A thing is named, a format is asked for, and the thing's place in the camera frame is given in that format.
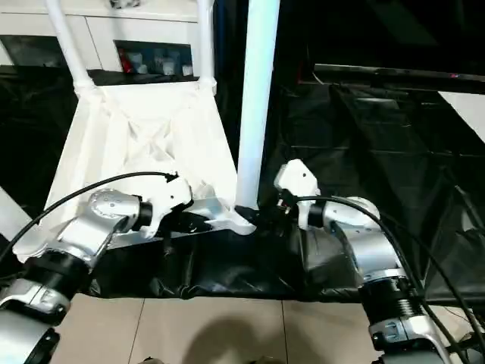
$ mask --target silver robot arm segment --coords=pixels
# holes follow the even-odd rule
[[[274,185],[293,196],[320,194],[317,179],[302,161],[284,165]],[[360,197],[347,197],[380,218],[377,207]],[[370,322],[375,350],[384,354],[376,363],[451,364],[435,324],[414,297],[410,283],[393,246],[380,227],[350,206],[335,202],[297,202],[299,227],[323,228],[343,244],[358,282],[358,292]]]
[[[47,364],[59,342],[53,326],[116,234],[156,230],[171,209],[192,201],[182,178],[167,184],[153,203],[116,190],[99,190],[86,208],[26,261],[25,275],[0,293],[0,362]]]

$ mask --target beige floor tile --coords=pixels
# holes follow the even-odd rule
[[[66,318],[56,328],[61,342],[51,363],[128,363],[142,303],[76,295]]]
[[[167,364],[286,361],[280,301],[230,298],[146,300],[130,364],[148,356]]]
[[[289,364],[370,363],[379,353],[359,304],[285,302]]]

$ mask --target black tablecloth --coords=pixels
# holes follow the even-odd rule
[[[98,85],[167,80],[101,71],[92,76]],[[0,67],[0,185],[31,215],[42,209],[74,114],[71,82],[59,71]],[[236,154],[240,91],[232,87],[220,84],[217,101]],[[432,247],[475,306],[483,302],[485,145],[437,92],[274,85],[259,193],[263,209],[274,204],[277,170],[292,158],[306,163],[324,193],[362,196],[400,221]],[[425,277],[429,300],[452,305],[427,257],[407,233],[390,227]],[[312,239],[295,227],[282,237],[260,228],[247,237],[218,231],[115,249],[102,258],[86,293],[358,302],[338,242],[323,240],[316,265],[305,257]],[[13,261],[0,271],[18,269]]]

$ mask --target shelf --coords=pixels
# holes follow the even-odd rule
[[[114,10],[109,0],[61,0],[66,15],[121,17],[197,23],[196,0],[142,0],[136,8]],[[0,13],[47,14],[43,0],[2,0]]]

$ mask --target white vertical post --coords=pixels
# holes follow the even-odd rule
[[[257,208],[280,0],[249,0],[236,204]]]
[[[15,235],[32,219],[29,215],[0,187],[0,234],[7,240]],[[38,225],[34,225],[15,244],[15,254],[32,253],[44,244],[45,234]]]
[[[69,71],[73,76],[74,90],[79,95],[82,89],[93,88],[95,85],[88,76],[59,0],[45,0],[45,4],[62,53],[64,53]]]
[[[214,88],[214,34],[212,21],[212,8],[214,0],[197,0],[199,13],[199,48],[201,60],[201,73],[199,82]]]

